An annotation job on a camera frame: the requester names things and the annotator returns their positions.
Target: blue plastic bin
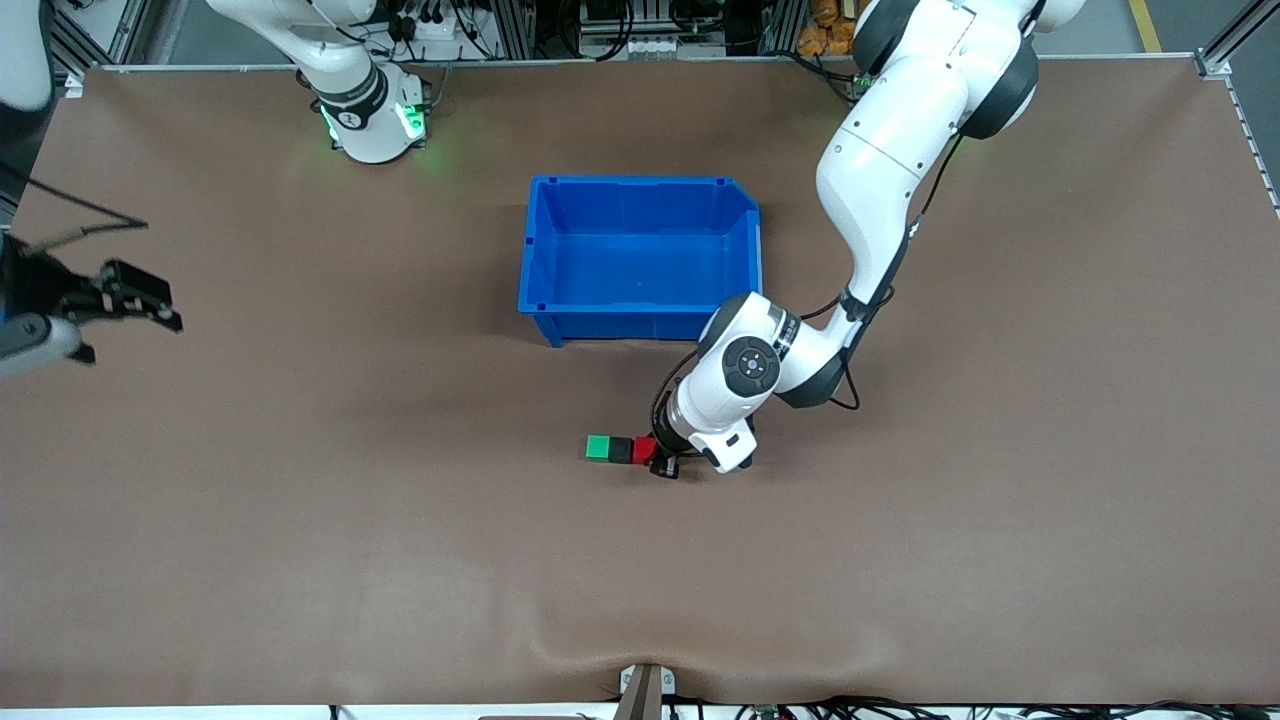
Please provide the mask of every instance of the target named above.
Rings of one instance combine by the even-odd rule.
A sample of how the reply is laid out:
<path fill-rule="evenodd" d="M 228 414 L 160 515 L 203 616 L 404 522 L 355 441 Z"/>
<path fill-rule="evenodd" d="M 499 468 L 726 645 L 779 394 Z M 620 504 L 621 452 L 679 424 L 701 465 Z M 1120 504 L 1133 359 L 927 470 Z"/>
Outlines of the blue plastic bin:
<path fill-rule="evenodd" d="M 529 192 L 520 311 L 567 340 L 696 340 L 760 290 L 760 208 L 728 178 L 540 176 Z"/>

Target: circular joint cap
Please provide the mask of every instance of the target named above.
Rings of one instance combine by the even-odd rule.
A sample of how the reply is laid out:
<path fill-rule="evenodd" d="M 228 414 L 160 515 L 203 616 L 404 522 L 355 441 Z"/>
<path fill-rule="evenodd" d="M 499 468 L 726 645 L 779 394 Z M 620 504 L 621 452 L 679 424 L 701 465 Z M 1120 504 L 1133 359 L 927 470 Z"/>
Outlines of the circular joint cap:
<path fill-rule="evenodd" d="M 771 392 L 781 366 L 773 346 L 758 337 L 740 337 L 724 348 L 724 383 L 739 397 Z"/>

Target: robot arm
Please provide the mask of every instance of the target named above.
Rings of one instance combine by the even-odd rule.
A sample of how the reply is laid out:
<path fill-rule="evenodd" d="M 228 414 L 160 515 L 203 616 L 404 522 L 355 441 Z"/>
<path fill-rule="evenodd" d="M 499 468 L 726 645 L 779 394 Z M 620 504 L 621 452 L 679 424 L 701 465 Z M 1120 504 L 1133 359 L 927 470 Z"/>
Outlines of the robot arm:
<path fill-rule="evenodd" d="M 320 97 L 334 142 L 361 163 L 387 163 L 426 136 L 421 78 L 375 63 L 342 26 L 369 19 L 375 0 L 209 0 L 218 13 L 289 56 Z"/>
<path fill-rule="evenodd" d="M 0 141 L 24 138 L 45 122 L 54 100 L 41 0 L 0 4 Z"/>
<path fill-rule="evenodd" d="M 45 13 L 41 0 L 0 3 L 0 146 L 35 135 L 52 105 Z M 46 187 L 8 165 L 0 165 L 0 172 Z M 109 214 L 128 220 L 119 228 L 146 227 L 136 218 Z M 0 379 L 63 357 L 92 364 L 93 348 L 82 342 L 81 327 L 95 320 L 147 318 L 170 331 L 182 329 L 169 283 L 161 278 L 116 259 L 104 263 L 97 275 L 79 275 L 47 252 L 101 231 L 102 225 L 79 228 L 40 247 L 0 234 Z"/>
<path fill-rule="evenodd" d="M 1034 94 L 1036 54 L 1024 36 L 1052 5 L 1070 19 L 1080 0 L 876 0 L 859 23 L 859 67 L 878 74 L 818 163 L 823 209 L 849 245 L 854 273 L 827 327 L 817 329 L 759 293 L 728 299 L 698 342 L 699 361 L 654 418 L 668 457 L 696 451 L 721 473 L 756 447 L 751 414 L 771 395 L 792 407 L 827 402 L 849 356 L 884 302 L 906 251 L 906 213 L 928 168 L 963 133 L 989 137 Z"/>

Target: green led light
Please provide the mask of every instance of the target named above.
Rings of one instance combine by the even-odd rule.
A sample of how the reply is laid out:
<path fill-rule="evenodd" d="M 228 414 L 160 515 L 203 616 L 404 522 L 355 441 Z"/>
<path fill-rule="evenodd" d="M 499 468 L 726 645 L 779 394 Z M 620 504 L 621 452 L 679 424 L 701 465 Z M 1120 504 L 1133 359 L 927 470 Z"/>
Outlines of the green led light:
<path fill-rule="evenodd" d="M 417 140 L 426 133 L 426 122 L 422 118 L 422 110 L 415 105 L 404 106 L 396 104 L 396 114 L 401 118 L 401 124 L 404 126 L 404 135 L 410 140 Z"/>

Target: brown paper mat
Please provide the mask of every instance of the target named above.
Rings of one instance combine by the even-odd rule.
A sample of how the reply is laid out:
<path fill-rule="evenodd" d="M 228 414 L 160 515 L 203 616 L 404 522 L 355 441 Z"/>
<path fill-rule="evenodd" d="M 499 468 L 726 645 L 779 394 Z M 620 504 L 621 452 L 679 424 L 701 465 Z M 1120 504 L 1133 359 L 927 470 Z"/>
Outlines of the brown paper mat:
<path fill-rule="evenodd" d="M 188 329 L 3 407 L 4 705 L 684 694 L 1276 700 L 1280 224 L 1189 60 L 1046 63 L 952 163 L 854 363 L 742 474 L 581 459 L 685 346 L 550 350 L 515 310 L 538 173 L 723 174 L 765 284 L 847 278 L 844 114 L 785 64 L 458 70 L 430 146 L 325 147 L 288 73 L 92 73 L 40 177 L 138 214 Z M 79 215 L 29 196 L 18 233 Z"/>

